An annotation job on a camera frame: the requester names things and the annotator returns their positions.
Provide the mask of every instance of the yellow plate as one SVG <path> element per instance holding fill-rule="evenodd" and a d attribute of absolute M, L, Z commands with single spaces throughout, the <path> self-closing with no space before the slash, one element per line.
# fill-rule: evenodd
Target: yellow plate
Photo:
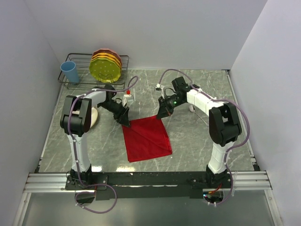
<path fill-rule="evenodd" d="M 98 59 L 107 59 L 108 61 L 110 61 L 110 62 L 112 62 L 113 64 L 115 64 L 119 69 L 121 69 L 121 68 L 119 67 L 119 65 L 116 63 L 116 61 L 113 60 L 113 59 L 109 59 L 108 56 L 106 56 L 106 57 L 97 57 L 97 58 L 91 60 L 90 63 L 91 63 L 91 62 L 94 62 L 95 60 L 98 60 Z"/>
<path fill-rule="evenodd" d="M 121 76 L 121 69 L 107 58 L 97 58 L 90 62 L 89 71 L 98 81 L 112 83 Z"/>
<path fill-rule="evenodd" d="M 117 63 L 117 65 L 120 68 L 122 67 L 122 63 L 119 61 L 119 59 L 117 57 L 115 57 L 114 55 L 109 54 L 109 53 L 98 53 L 98 54 L 92 56 L 91 61 L 95 60 L 96 58 L 101 58 L 101 57 L 105 57 L 105 58 L 108 58 L 110 60 L 113 60 Z"/>

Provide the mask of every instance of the plate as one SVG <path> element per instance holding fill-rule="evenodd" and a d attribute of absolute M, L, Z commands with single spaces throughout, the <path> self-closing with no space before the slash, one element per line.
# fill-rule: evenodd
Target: plate
<path fill-rule="evenodd" d="M 109 53 L 109 54 L 112 54 L 113 56 L 115 56 L 122 64 L 122 60 L 121 60 L 121 57 L 116 53 L 116 52 L 112 52 L 111 50 L 104 50 L 104 49 L 100 49 L 98 51 L 95 51 L 92 55 L 92 58 L 94 55 L 98 54 L 98 53 Z"/>
<path fill-rule="evenodd" d="M 122 63 L 118 60 L 118 58 L 116 58 L 114 55 L 109 54 L 109 53 L 98 53 L 98 54 L 92 56 L 91 61 L 95 60 L 96 58 L 101 58 L 101 57 L 105 57 L 105 58 L 108 58 L 110 60 L 113 60 L 117 63 L 117 65 L 120 68 L 122 67 Z"/>
<path fill-rule="evenodd" d="M 110 48 L 100 48 L 99 50 L 108 50 L 108 51 L 111 51 L 112 53 L 116 53 L 116 51 L 114 51 L 113 49 L 110 49 Z"/>
<path fill-rule="evenodd" d="M 97 116 L 98 116 L 98 111 L 97 111 L 97 109 L 96 108 L 94 108 L 94 107 L 92 107 L 91 108 L 91 125 L 90 125 L 90 128 L 92 127 L 92 126 L 94 126 L 94 124 L 95 124 L 95 122 L 96 122 L 96 120 L 97 120 Z M 73 114 L 79 114 L 79 111 L 74 111 L 74 112 L 72 112 Z"/>
<path fill-rule="evenodd" d="M 107 58 L 97 58 L 90 62 L 89 71 L 98 81 L 112 83 L 121 76 L 121 69 Z"/>
<path fill-rule="evenodd" d="M 97 60 L 97 59 L 107 59 L 108 61 L 110 61 L 110 62 L 112 62 L 113 64 L 115 64 L 119 69 L 121 69 L 121 68 L 119 67 L 119 65 L 116 63 L 116 61 L 114 61 L 114 60 L 112 60 L 112 59 L 108 59 L 108 58 L 106 58 L 106 57 L 97 57 L 97 58 L 91 60 L 90 62 L 93 62 L 93 61 L 95 61 L 95 60 Z"/>

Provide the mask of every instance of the orange plate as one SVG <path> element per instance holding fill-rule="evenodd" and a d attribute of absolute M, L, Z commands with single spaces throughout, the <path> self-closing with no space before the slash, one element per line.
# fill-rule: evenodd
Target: orange plate
<path fill-rule="evenodd" d="M 122 67 L 122 63 L 117 59 L 117 57 L 115 57 L 112 54 L 109 53 L 98 53 L 95 56 L 92 56 L 91 61 L 95 60 L 96 58 L 108 58 L 110 60 L 113 60 L 114 62 L 117 63 L 117 65 L 121 68 Z"/>

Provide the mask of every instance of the cable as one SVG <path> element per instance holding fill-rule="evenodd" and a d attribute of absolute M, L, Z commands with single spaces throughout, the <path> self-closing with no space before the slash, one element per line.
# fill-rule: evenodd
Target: cable
<path fill-rule="evenodd" d="M 120 98 L 115 98 L 114 100 L 120 100 L 120 101 L 121 101 L 121 103 L 122 103 L 122 99 L 120 99 Z"/>
<path fill-rule="evenodd" d="M 160 78 L 160 80 L 159 80 L 159 84 L 161 83 L 161 81 L 162 81 L 163 76 L 165 75 L 165 73 L 168 72 L 168 71 L 176 71 L 176 72 L 178 72 L 178 73 L 181 73 L 182 75 L 184 75 L 186 78 L 189 79 L 189 81 L 190 81 L 190 86 L 191 86 L 194 90 L 196 90 L 197 92 L 200 92 L 196 87 L 193 86 L 193 81 L 192 81 L 191 77 L 189 77 L 187 74 L 185 74 L 184 72 L 181 72 L 180 70 L 177 70 L 177 69 L 167 69 L 167 70 L 165 70 L 165 71 L 162 73 L 162 75 L 161 75 L 161 78 Z M 245 121 L 246 121 L 246 130 L 247 130 L 247 133 L 246 133 L 246 138 L 244 139 L 244 141 L 241 142 L 241 143 L 238 144 L 238 145 L 234 145 L 234 146 L 228 148 L 228 149 L 226 150 L 226 152 L 225 152 L 224 162 L 225 162 L 226 169 L 228 170 L 228 172 L 229 172 L 229 174 L 230 174 L 231 188 L 230 188 L 230 191 L 229 191 L 229 193 L 227 194 L 227 196 L 226 196 L 221 202 L 217 203 L 217 205 L 219 205 L 219 204 L 224 203 L 224 202 L 230 197 L 230 195 L 232 194 L 232 191 L 233 191 L 233 175 L 232 175 L 232 172 L 231 172 L 231 170 L 230 170 L 230 168 L 229 168 L 229 166 L 228 166 L 228 164 L 227 164 L 227 157 L 228 157 L 228 154 L 229 154 L 229 152 L 230 152 L 232 149 L 237 148 L 237 147 L 241 147 L 242 145 L 244 145 L 244 144 L 248 141 L 248 139 L 249 139 L 249 137 L 250 137 L 250 123 L 249 123 L 249 120 L 248 120 L 248 118 L 247 118 L 245 112 L 244 112 L 244 111 L 238 106 L 238 104 L 235 103 L 234 101 L 228 100 L 228 99 L 224 99 L 224 98 L 223 98 L 223 99 L 212 99 L 212 97 L 209 96 L 207 93 L 205 93 L 205 92 L 203 92 L 203 91 L 201 91 L 200 93 L 203 94 L 204 96 L 206 96 L 207 98 L 209 98 L 210 100 L 214 101 L 214 102 L 229 102 L 229 103 L 233 104 L 233 105 L 241 112 L 242 116 L 244 117 L 244 119 L 245 119 Z"/>
<path fill-rule="evenodd" d="M 171 91 L 173 91 L 173 93 L 176 93 L 172 88 L 166 88 L 166 89 L 164 89 L 164 96 L 166 96 L 166 97 L 170 97 L 166 94 L 167 89 L 170 89 Z"/>
<path fill-rule="evenodd" d="M 131 81 L 132 81 L 134 78 L 136 78 L 135 82 L 134 82 L 132 85 L 130 85 Z M 89 208 L 87 208 L 87 207 L 85 207 L 85 206 L 80 205 L 80 204 L 77 202 L 77 199 L 76 199 L 77 196 L 78 196 L 79 194 L 85 194 L 85 193 L 90 193 L 90 192 L 81 192 L 81 193 L 77 193 L 77 194 L 75 195 L 75 198 L 74 198 L 74 199 L 75 199 L 75 202 L 76 202 L 76 205 L 79 205 L 81 208 L 83 208 L 83 209 L 85 209 L 85 210 L 88 210 L 88 211 L 90 211 L 90 212 L 92 212 L 92 213 L 98 213 L 98 214 L 101 214 L 101 213 L 107 213 L 107 212 L 109 212 L 111 209 L 113 209 L 114 206 L 116 205 L 116 202 L 117 202 L 117 193 L 116 193 L 115 189 L 114 189 L 112 186 L 110 186 L 110 185 L 107 185 L 107 184 L 85 185 L 84 182 L 81 180 L 81 178 L 80 178 L 80 172 L 79 172 L 79 171 L 80 171 L 80 168 L 79 168 L 79 159 L 78 159 L 78 156 L 77 156 L 77 150 L 76 150 L 76 139 L 75 139 L 74 135 L 71 133 L 71 117 L 72 117 L 73 109 L 74 109 L 74 107 L 75 107 L 75 105 L 76 105 L 76 103 L 77 103 L 77 101 L 78 101 L 79 99 L 81 99 L 82 97 L 84 97 L 84 96 L 86 96 L 86 95 L 88 95 L 88 94 L 90 94 L 90 93 L 98 92 L 98 91 L 107 91 L 107 92 L 114 92 L 114 93 L 124 92 L 124 91 L 126 91 L 126 90 L 132 88 L 132 87 L 138 82 L 138 80 L 139 80 L 139 77 L 138 77 L 138 76 L 132 77 L 132 78 L 130 79 L 129 83 L 128 83 L 128 87 L 127 87 L 126 89 L 122 89 L 122 90 L 110 90 L 110 89 L 94 89 L 94 90 L 91 90 L 91 91 L 87 92 L 86 94 L 83 94 L 83 95 L 80 95 L 80 96 L 76 97 L 76 99 L 73 101 L 73 103 L 72 103 L 72 105 L 71 105 L 70 113 L 69 113 L 69 118 L 68 118 L 67 128 L 68 128 L 68 133 L 69 133 L 69 135 L 70 135 L 70 136 L 72 137 L 72 139 L 73 139 L 74 160 L 75 160 L 75 162 L 76 162 L 76 169 L 77 169 L 77 174 L 78 174 L 79 182 L 80 182 L 80 184 L 81 184 L 82 186 L 84 186 L 84 187 L 89 187 L 89 186 L 106 186 L 106 187 L 112 189 L 113 192 L 114 192 L 114 195 L 115 195 L 114 203 L 113 203 L 113 205 L 112 205 L 108 210 L 106 210 L 106 211 L 95 211 L 95 210 L 91 210 L 91 209 L 89 209 Z"/>
<path fill-rule="evenodd" d="M 218 191 L 222 187 L 222 184 L 218 185 L 218 187 L 214 191 L 208 192 L 208 194 L 213 195 L 216 191 Z"/>

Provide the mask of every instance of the black metal base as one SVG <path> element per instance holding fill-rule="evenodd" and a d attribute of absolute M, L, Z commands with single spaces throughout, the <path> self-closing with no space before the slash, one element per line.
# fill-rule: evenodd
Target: black metal base
<path fill-rule="evenodd" d="M 156 197 L 190 197 L 203 198 L 203 189 L 230 188 L 230 175 L 210 175 L 207 171 L 197 172 L 99 172 L 92 173 L 91 184 L 109 184 L 114 187 L 118 198 L 156 198 Z M 94 187 L 79 186 L 77 180 L 70 178 L 66 190 L 94 190 Z M 96 200 L 114 198 L 111 189 L 98 186 Z"/>

